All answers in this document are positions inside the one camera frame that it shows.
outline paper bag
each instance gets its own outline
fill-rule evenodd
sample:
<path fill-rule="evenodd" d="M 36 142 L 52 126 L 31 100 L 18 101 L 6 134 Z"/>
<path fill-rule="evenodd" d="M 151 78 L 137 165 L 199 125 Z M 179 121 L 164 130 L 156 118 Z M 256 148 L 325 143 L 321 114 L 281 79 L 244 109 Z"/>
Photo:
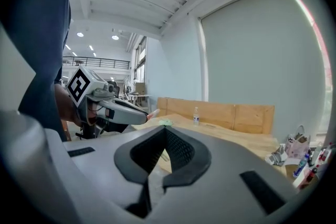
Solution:
<path fill-rule="evenodd" d="M 310 136 L 305 135 L 303 126 L 299 126 L 295 134 L 288 135 L 285 152 L 289 158 L 302 159 L 308 152 Z"/>

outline desk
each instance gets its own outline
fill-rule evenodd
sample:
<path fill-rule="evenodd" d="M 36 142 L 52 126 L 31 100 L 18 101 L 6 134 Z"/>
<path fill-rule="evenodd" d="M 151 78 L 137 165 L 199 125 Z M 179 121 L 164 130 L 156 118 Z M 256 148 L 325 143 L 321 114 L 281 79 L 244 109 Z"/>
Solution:
<path fill-rule="evenodd" d="M 148 113 L 151 113 L 151 101 L 150 101 L 150 98 L 149 98 L 150 96 L 151 96 L 151 95 L 148 95 L 148 94 L 144 94 L 144 95 L 132 95 L 132 94 L 129 94 L 129 95 L 128 95 L 128 98 L 129 98 L 130 101 L 133 102 L 134 105 L 136 105 L 136 106 L 138 106 L 138 107 L 140 107 L 140 108 L 142 108 L 142 109 L 144 109 L 144 110 L 147 109 L 147 110 L 148 110 Z M 138 97 L 145 97 L 146 102 L 147 102 L 147 105 L 148 105 L 147 108 L 144 108 L 144 107 L 142 107 L 139 103 L 136 103 Z"/>
<path fill-rule="evenodd" d="M 199 123 L 199 126 L 194 126 L 192 120 L 188 120 L 177 114 L 154 118 L 147 121 L 145 124 L 132 125 L 132 127 L 136 130 L 141 130 L 152 126 L 158 126 L 159 121 L 163 119 L 169 119 L 173 121 L 173 126 L 175 127 L 189 129 L 195 132 L 203 133 L 239 144 L 259 156 L 262 160 L 264 160 L 266 155 L 274 152 L 279 147 L 278 141 L 271 135 L 241 133 L 220 127 L 218 125 L 202 122 Z M 167 172 L 172 172 L 170 160 L 166 151 L 163 152 L 161 158 L 158 161 L 158 165 Z M 272 167 L 279 170 L 286 176 L 285 167 L 280 167 L 276 165 L 272 165 Z"/>

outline human arm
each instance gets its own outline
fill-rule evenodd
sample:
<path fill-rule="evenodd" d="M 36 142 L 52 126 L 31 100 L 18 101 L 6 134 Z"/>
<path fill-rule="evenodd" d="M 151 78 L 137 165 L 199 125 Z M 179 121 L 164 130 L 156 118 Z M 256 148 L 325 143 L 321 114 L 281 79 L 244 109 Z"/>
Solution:
<path fill-rule="evenodd" d="M 75 125 L 81 127 L 82 122 L 77 116 L 76 106 L 69 93 L 58 83 L 55 83 L 54 87 L 59 117 L 62 120 L 74 122 Z"/>

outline railing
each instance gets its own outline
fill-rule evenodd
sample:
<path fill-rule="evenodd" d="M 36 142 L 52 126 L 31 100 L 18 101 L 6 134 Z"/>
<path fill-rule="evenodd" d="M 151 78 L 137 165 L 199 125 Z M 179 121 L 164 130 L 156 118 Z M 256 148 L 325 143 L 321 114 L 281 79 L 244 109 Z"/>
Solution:
<path fill-rule="evenodd" d="M 63 66 L 80 66 L 87 67 L 105 67 L 105 68 L 119 68 L 129 69 L 130 62 L 114 59 L 92 58 L 92 57 L 63 57 Z"/>

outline cable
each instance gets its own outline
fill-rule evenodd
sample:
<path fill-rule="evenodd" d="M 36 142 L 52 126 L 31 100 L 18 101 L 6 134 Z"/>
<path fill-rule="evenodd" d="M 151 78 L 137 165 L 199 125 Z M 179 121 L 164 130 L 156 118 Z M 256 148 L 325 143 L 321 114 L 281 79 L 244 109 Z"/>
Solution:
<path fill-rule="evenodd" d="M 92 110 L 92 109 L 89 109 L 89 110 L 92 111 L 92 112 L 97 112 L 97 111 L 101 110 L 102 108 L 103 108 L 103 106 L 100 109 L 97 109 L 97 110 Z"/>

